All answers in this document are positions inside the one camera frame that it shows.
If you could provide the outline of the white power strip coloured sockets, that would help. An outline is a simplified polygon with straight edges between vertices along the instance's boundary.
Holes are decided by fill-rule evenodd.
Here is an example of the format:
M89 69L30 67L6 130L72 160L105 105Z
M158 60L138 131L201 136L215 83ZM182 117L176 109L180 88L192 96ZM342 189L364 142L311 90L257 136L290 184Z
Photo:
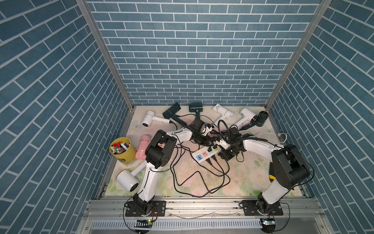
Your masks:
M212 156L217 155L218 153L221 152L221 148L217 145L214 145L213 147L203 147L195 152L193 152L192 158L196 160L198 163L202 163L206 161L207 159L211 158Z

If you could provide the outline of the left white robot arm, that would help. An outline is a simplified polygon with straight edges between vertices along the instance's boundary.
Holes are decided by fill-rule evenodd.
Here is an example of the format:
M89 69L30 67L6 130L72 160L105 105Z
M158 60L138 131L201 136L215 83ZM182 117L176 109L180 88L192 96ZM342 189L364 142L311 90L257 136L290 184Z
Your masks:
M212 130L210 124L195 126L193 123L180 130L165 132L158 130L146 149L146 171L139 192L133 196L135 210L141 215L147 215L153 208L155 187L163 167L170 161L177 143L193 140L198 144L210 141L208 133Z

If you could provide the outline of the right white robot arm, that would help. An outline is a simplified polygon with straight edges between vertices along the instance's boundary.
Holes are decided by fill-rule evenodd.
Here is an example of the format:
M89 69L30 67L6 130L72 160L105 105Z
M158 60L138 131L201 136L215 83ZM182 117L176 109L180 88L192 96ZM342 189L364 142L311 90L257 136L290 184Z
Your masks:
M240 134L230 129L227 138L219 137L215 144L222 149L227 160L239 153L250 151L269 160L269 174L274 177L271 184L258 195L255 204L258 212L267 215L273 212L279 201L310 176L307 161L293 144L276 145L265 138L251 134Z

